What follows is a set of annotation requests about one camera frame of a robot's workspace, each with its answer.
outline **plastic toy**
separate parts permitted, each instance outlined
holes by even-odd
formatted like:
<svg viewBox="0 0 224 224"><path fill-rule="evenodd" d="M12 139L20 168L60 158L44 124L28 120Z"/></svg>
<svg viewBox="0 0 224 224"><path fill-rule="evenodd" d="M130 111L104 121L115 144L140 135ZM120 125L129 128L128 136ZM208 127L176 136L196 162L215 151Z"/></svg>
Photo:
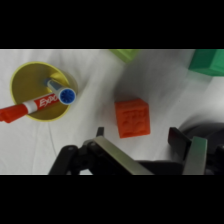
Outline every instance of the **plastic toy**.
<svg viewBox="0 0 224 224"><path fill-rule="evenodd" d="M116 56L118 56L124 62L132 61L139 49L110 49Z"/></svg>
<svg viewBox="0 0 224 224"><path fill-rule="evenodd" d="M149 105L141 99L115 103L120 138L150 134Z"/></svg>
<svg viewBox="0 0 224 224"><path fill-rule="evenodd" d="M189 70L210 76L224 76L224 49L197 49Z"/></svg>

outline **white surface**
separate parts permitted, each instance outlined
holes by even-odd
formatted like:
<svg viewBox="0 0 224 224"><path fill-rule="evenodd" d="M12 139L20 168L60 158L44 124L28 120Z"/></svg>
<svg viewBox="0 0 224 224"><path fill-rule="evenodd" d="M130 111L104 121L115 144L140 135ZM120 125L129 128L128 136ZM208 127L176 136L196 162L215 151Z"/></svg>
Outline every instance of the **white surface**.
<svg viewBox="0 0 224 224"><path fill-rule="evenodd" d="M0 108L13 104L13 72L29 61L50 63L79 84L76 103L60 120L24 117L0 123L0 174L47 174L65 145L81 146L99 126L105 137L134 159L170 159L169 127L224 122L224 78L188 71L194 50L142 50L130 65L108 50L0 50ZM140 97L150 106L151 135L120 139L114 100Z"/></svg>

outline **orange block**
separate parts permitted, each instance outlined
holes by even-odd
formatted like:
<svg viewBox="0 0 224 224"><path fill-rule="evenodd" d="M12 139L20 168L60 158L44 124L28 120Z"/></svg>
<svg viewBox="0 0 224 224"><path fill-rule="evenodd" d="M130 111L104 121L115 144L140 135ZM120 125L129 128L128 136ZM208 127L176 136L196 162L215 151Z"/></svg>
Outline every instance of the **orange block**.
<svg viewBox="0 0 224 224"><path fill-rule="evenodd" d="M141 99L115 103L120 138L150 134L149 105Z"/></svg>

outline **green object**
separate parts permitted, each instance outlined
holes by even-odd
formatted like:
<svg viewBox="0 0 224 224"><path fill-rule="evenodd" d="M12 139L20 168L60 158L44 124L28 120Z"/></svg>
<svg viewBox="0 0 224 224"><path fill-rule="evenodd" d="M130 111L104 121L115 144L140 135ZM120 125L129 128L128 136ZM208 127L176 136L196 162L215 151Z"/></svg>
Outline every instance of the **green object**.
<svg viewBox="0 0 224 224"><path fill-rule="evenodd" d="M197 49L189 70L210 76L224 76L224 49Z"/></svg>
<svg viewBox="0 0 224 224"><path fill-rule="evenodd" d="M124 62L132 61L139 49L110 49L116 56L118 56Z"/></svg>

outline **blue marker cap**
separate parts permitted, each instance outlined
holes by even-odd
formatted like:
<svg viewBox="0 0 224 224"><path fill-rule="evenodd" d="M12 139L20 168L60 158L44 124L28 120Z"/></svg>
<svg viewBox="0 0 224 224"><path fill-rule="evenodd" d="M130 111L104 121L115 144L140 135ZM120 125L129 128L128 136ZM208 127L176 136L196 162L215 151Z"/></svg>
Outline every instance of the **blue marker cap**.
<svg viewBox="0 0 224 224"><path fill-rule="evenodd" d="M66 105L69 105L75 101L76 94L72 89L63 89L60 92L59 100Z"/></svg>

